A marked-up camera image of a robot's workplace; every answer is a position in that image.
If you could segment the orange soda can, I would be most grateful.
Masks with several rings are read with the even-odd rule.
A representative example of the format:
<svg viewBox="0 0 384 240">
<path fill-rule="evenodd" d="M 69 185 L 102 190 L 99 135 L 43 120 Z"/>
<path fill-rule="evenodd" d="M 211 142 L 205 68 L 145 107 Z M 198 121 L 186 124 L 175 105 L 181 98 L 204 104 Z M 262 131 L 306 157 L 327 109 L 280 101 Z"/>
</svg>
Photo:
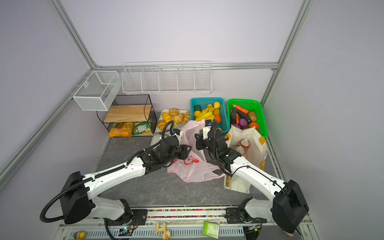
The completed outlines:
<svg viewBox="0 0 384 240">
<path fill-rule="evenodd" d="M 235 150 L 236 150 L 238 153 L 240 153 L 242 156 L 245 156 L 246 153 L 247 153 L 247 149 L 245 149 L 245 148 L 242 147 L 242 146 L 237 146 L 237 147 L 235 148 Z"/>
</svg>

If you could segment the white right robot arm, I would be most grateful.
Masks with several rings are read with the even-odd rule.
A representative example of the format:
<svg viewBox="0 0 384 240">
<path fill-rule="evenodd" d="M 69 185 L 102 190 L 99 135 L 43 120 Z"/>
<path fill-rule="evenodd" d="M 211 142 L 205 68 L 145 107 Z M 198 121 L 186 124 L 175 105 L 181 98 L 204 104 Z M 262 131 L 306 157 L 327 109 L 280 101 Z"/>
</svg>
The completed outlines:
<svg viewBox="0 0 384 240">
<path fill-rule="evenodd" d="M 229 177 L 239 177 L 254 186 L 268 198 L 261 202 L 248 198 L 238 206 L 233 218 L 251 223 L 265 219 L 273 221 L 287 234 L 298 231 L 301 221 L 309 212 L 304 194 L 293 180 L 285 182 L 254 166 L 240 152 L 228 147 L 225 135 L 216 124 L 202 134 L 195 134 L 197 150 L 206 149 L 220 170 Z"/>
</svg>

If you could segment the yellow banana bunch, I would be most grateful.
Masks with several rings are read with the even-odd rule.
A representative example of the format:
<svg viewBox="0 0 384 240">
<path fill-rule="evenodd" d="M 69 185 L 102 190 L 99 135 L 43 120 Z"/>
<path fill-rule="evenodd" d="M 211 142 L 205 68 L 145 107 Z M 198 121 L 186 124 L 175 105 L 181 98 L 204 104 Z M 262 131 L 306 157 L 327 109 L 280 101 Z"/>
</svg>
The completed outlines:
<svg viewBox="0 0 384 240">
<path fill-rule="evenodd" d="M 203 120 L 203 119 L 207 119 L 208 117 L 212 116 L 213 115 L 213 111 L 212 110 L 207 110 L 207 111 L 203 111 L 201 112 L 196 118 L 195 120 L 197 122 Z"/>
</svg>

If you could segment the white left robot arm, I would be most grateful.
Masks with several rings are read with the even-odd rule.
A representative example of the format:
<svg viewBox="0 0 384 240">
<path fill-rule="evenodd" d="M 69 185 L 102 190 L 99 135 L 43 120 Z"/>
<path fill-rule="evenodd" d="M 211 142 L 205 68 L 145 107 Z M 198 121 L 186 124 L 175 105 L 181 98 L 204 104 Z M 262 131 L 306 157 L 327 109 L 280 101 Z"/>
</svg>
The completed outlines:
<svg viewBox="0 0 384 240">
<path fill-rule="evenodd" d="M 99 218 L 106 224 L 130 225 L 135 215 L 128 202 L 101 198 L 100 194 L 133 178 L 168 168 L 175 160 L 187 159 L 192 146 L 182 145 L 182 136 L 183 132 L 175 130 L 174 121 L 170 121 L 157 143 L 134 153 L 127 162 L 92 174 L 71 174 L 61 192 L 43 207 L 40 221 L 63 220 L 71 225 L 86 218 Z"/>
</svg>

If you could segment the red cola can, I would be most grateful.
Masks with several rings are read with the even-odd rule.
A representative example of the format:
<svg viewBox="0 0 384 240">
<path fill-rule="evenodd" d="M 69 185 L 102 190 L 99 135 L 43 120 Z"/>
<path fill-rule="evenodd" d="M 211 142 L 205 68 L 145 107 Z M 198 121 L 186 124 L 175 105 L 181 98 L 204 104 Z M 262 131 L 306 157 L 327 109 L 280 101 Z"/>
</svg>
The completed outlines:
<svg viewBox="0 0 384 240">
<path fill-rule="evenodd" d="M 241 146 L 247 151 L 250 148 L 250 142 L 247 139 L 241 139 L 239 141 L 239 146 Z"/>
</svg>

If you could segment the white canvas tote bag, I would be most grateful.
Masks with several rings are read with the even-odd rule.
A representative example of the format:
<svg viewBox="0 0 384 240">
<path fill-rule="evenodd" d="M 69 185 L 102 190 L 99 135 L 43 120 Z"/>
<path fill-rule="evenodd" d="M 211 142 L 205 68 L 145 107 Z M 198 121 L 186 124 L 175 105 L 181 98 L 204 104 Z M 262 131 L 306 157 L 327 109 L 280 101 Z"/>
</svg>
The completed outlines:
<svg viewBox="0 0 384 240">
<path fill-rule="evenodd" d="M 228 147 L 235 149 L 239 146 L 241 139 L 247 139 L 250 142 L 250 148 L 244 156 L 254 166 L 264 169 L 265 159 L 268 155 L 268 148 L 266 139 L 255 129 L 239 129 L 231 126 L 230 131 L 227 133 L 229 140 L 227 141 Z M 224 188 L 240 193 L 248 194 L 250 192 L 251 184 L 241 179 L 240 177 L 225 177 Z"/>
</svg>

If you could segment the pink plastic grocery bag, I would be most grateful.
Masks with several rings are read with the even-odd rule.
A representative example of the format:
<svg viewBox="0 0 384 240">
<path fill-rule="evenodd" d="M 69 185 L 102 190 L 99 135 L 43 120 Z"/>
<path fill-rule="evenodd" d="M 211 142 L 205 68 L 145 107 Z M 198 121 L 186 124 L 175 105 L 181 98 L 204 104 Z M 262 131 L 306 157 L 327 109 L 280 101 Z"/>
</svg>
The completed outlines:
<svg viewBox="0 0 384 240">
<path fill-rule="evenodd" d="M 181 144 L 191 146 L 192 150 L 187 155 L 186 160 L 175 160 L 168 167 L 167 173 L 176 174 L 186 183 L 207 182 L 224 177 L 225 174 L 220 171 L 219 167 L 208 163 L 204 152 L 196 149 L 195 134 L 198 134 L 205 126 L 204 120 L 199 122 L 189 121 L 181 128 L 183 133 Z"/>
</svg>

